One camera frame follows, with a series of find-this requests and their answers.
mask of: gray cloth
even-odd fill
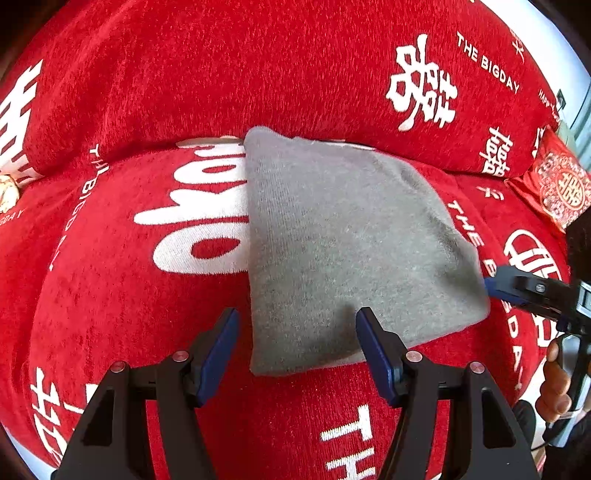
[[[363,306],[409,347],[488,315],[474,246],[411,165],[263,127],[244,147],[255,375],[363,361]]]

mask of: human hand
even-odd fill
[[[566,394],[570,386],[570,377],[556,363],[558,357],[558,345],[553,340],[546,353],[547,362],[544,364],[545,381],[540,387],[540,397],[535,402],[535,409],[545,421],[552,423],[566,413],[572,400]],[[591,393],[587,396],[584,411],[591,410]]]

